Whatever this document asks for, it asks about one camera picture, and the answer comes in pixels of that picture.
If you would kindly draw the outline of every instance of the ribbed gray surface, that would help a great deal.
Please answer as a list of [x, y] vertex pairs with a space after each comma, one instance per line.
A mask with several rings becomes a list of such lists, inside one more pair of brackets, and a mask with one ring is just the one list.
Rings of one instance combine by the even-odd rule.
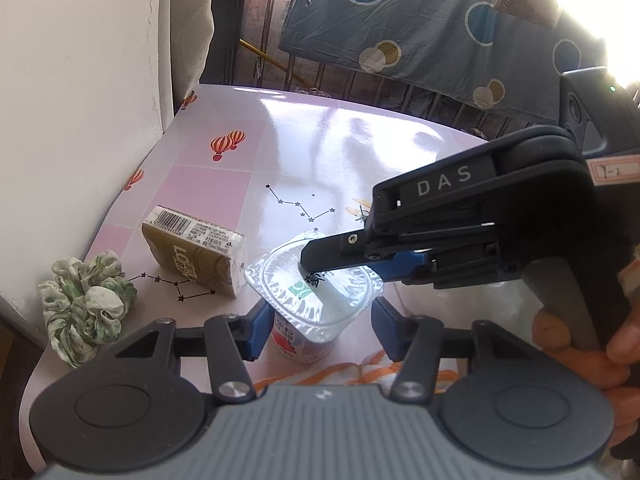
[[606, 480], [594, 466], [524, 476], [478, 462], [426, 410], [389, 402], [376, 386], [270, 386], [255, 402], [222, 408], [197, 444], [168, 462], [109, 476], [53, 466], [41, 478]]

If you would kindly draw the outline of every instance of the barcode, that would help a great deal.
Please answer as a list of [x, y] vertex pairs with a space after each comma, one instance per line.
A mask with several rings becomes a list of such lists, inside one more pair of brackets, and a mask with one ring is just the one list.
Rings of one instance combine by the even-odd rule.
[[162, 211], [154, 221], [154, 224], [165, 231], [181, 236], [191, 224], [191, 220], [168, 211]]

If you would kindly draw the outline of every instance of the scrunchie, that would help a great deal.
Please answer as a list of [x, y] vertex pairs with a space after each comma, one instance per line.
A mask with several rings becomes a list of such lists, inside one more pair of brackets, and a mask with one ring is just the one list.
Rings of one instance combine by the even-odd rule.
[[54, 281], [39, 285], [51, 347], [74, 368], [93, 358], [98, 345], [115, 341], [120, 321], [136, 301], [136, 288], [113, 251], [88, 262], [60, 258]]

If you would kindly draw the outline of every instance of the white wall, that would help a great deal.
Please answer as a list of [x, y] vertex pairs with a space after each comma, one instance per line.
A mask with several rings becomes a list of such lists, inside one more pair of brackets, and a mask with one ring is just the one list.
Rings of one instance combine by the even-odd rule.
[[32, 336], [36, 284], [84, 256], [161, 136], [158, 5], [0, 0], [0, 312]]

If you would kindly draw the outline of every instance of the orange and white striped cloth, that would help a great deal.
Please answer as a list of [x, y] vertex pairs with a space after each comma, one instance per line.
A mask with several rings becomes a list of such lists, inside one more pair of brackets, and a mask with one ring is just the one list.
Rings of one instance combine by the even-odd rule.
[[[269, 384], [298, 384], [308, 386], [312, 384], [380, 384], [385, 395], [396, 378], [402, 363], [389, 360], [384, 350], [368, 356], [361, 364], [338, 363], [328, 367], [311, 367], [309, 370], [284, 377], [272, 377], [255, 383], [255, 389], [260, 394]], [[455, 359], [441, 359], [436, 393], [446, 390], [457, 381], [458, 365]]]

